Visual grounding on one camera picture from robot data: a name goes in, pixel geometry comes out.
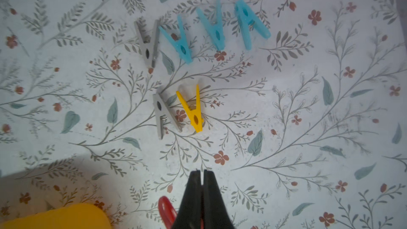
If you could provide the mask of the teal clothespin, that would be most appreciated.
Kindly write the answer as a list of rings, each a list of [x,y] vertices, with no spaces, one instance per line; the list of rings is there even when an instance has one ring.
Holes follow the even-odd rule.
[[[177,16],[177,21],[180,30],[180,39],[174,40],[162,27],[159,27],[159,30],[160,33],[169,41],[169,43],[178,52],[180,59],[182,59],[186,64],[191,64],[193,60],[191,57],[187,36],[185,34],[182,18],[180,15]]]
[[[251,50],[252,48],[250,27],[253,27],[254,30],[256,30],[261,35],[261,37],[265,39],[269,39],[271,37],[269,29],[257,17],[252,9],[244,2],[244,0],[238,0],[237,2],[235,2],[235,14],[238,20],[246,50]]]
[[[211,24],[210,21],[205,17],[203,11],[200,8],[196,9],[198,17],[203,24],[205,30],[210,36],[213,45],[217,50],[222,51],[225,49],[225,36],[223,33],[223,22],[222,22],[222,5],[220,0],[216,0],[216,23]]]

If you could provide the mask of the grey clothespin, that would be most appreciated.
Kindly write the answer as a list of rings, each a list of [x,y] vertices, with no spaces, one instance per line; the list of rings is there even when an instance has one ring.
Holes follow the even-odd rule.
[[[172,114],[168,105],[163,101],[159,93],[155,93],[153,95],[153,106],[159,140],[162,140],[164,136],[163,118],[168,119],[170,123],[178,130],[178,132],[182,132],[181,125],[176,120],[175,116]]]
[[[158,44],[159,44],[159,25],[160,22],[155,20],[154,26],[152,29],[152,35],[149,42],[144,40],[144,37],[141,33],[139,25],[137,22],[134,22],[135,30],[137,34],[137,38],[139,41],[139,47],[141,50],[141,55],[143,57],[144,63],[147,68],[155,68],[157,52],[158,52]]]

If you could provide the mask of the red clothespin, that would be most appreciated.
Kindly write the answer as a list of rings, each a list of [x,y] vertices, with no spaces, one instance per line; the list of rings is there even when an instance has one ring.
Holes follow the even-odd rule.
[[[165,228],[171,229],[177,218],[177,212],[166,196],[162,196],[159,199],[158,210]]]

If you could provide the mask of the yellow clothespin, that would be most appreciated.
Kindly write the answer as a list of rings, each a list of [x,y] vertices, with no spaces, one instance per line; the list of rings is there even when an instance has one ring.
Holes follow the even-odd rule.
[[[196,106],[195,109],[190,109],[186,100],[182,97],[182,94],[177,91],[176,92],[181,105],[184,108],[185,113],[187,114],[188,118],[190,119],[191,126],[195,129],[196,133],[202,132],[203,130],[203,123],[202,123],[202,112],[201,112],[201,104],[200,104],[200,89],[199,85],[196,85]]]

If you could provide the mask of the yellow plastic storage box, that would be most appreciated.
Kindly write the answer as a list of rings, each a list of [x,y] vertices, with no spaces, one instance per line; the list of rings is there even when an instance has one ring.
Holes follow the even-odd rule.
[[[1,224],[2,229],[110,229],[108,216],[91,204],[75,204]]]

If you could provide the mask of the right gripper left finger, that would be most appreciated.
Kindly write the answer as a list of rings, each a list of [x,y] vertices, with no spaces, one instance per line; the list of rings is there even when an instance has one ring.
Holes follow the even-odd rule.
[[[201,172],[190,173],[172,229],[201,228]]]

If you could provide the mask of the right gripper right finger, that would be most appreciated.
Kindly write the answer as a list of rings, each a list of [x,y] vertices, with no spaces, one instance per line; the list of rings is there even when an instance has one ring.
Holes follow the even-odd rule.
[[[203,172],[202,221],[204,229],[233,229],[213,171]]]

